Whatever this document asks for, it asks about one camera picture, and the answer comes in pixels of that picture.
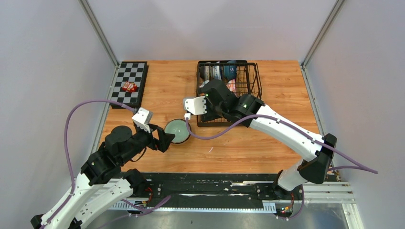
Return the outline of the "orange floral pattern bowl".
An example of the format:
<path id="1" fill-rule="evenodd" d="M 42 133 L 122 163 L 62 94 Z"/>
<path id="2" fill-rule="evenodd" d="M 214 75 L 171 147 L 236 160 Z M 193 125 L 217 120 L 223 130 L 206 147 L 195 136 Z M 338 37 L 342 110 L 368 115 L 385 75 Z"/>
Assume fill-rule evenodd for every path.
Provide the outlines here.
<path id="1" fill-rule="evenodd" d="M 229 80 L 229 81 L 226 83 L 226 86 L 227 86 L 227 88 L 228 88 L 231 92 L 233 92 L 234 94 L 237 93 L 237 91 L 236 91 L 236 80 L 235 80 L 235 79 Z"/>

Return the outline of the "black wire dish rack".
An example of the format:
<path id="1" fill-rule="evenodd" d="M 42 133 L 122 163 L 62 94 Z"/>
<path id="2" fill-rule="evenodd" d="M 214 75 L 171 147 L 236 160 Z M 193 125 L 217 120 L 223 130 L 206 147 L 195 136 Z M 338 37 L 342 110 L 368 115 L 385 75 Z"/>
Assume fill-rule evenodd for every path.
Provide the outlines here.
<path id="1" fill-rule="evenodd" d="M 224 65 L 235 65 L 237 67 L 237 77 L 236 77 L 236 91 L 235 94 L 237 97 L 240 97 L 244 94 L 251 94 L 257 98 L 262 97 L 262 85 L 258 70 L 258 65 L 254 62 L 248 62 L 246 60 L 214 60 L 214 61 L 198 61 L 197 63 L 197 72 L 196 72 L 196 95 L 203 96 L 201 89 L 210 81 L 213 80 L 212 76 L 210 80 L 203 80 L 198 76 L 198 66 L 199 63 L 208 63 L 210 66 L 213 66 L 215 62 L 220 61 L 221 72 Z M 225 83 L 228 82 L 222 77 L 222 81 Z"/>

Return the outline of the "white blue striped bowl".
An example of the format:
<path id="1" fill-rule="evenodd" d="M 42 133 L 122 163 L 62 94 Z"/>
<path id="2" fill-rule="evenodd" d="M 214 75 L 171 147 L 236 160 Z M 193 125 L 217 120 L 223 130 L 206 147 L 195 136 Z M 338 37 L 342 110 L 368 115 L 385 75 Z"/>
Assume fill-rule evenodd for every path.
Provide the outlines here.
<path id="1" fill-rule="evenodd" d="M 213 66 L 211 66 L 211 75 L 212 78 L 215 80 L 222 80 L 222 73 L 221 73 L 221 65 L 220 65 L 220 61 L 217 61 L 214 63 Z"/>

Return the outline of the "beige interior bowl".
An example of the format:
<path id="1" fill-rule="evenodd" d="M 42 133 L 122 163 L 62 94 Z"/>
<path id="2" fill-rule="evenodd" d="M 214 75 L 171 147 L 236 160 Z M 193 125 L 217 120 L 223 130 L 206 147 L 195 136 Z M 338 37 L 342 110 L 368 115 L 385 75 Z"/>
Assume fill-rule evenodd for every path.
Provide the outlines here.
<path id="1" fill-rule="evenodd" d="M 208 63 L 199 63 L 198 66 L 198 76 L 203 80 L 210 80 L 211 79 L 211 67 L 210 62 Z"/>

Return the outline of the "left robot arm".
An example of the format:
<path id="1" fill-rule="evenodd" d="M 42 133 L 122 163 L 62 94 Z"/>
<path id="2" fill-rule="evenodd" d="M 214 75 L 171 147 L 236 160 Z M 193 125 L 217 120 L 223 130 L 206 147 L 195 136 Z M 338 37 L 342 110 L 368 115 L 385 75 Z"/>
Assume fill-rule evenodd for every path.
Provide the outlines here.
<path id="1" fill-rule="evenodd" d="M 149 131 L 139 127 L 136 133 L 128 126 L 115 127 L 105 137 L 99 149 L 82 165 L 75 180 L 74 191 L 67 191 L 66 199 L 60 200 L 46 214 L 31 219 L 35 229 L 84 229 L 111 205 L 130 197 L 141 197 L 149 189 L 143 175 L 137 169 L 128 170 L 110 189 L 89 199 L 112 178 L 121 173 L 121 168 L 146 148 L 166 152 L 175 134 L 152 125 Z"/>

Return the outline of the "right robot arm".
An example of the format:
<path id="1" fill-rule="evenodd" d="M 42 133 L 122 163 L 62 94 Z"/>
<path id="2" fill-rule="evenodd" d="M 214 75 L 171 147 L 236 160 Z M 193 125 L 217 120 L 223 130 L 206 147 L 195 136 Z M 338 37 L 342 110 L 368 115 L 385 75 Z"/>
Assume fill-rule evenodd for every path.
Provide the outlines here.
<path id="1" fill-rule="evenodd" d="M 284 119 L 261 99 L 243 94 L 236 96 L 224 82 L 211 80 L 200 89 L 209 102 L 209 108 L 218 116 L 235 124 L 261 131 L 288 146 L 301 160 L 281 170 L 273 182 L 273 194 L 285 199 L 294 188 L 311 182 L 322 184 L 333 158 L 332 148 L 337 138 L 332 134 L 321 136 Z"/>

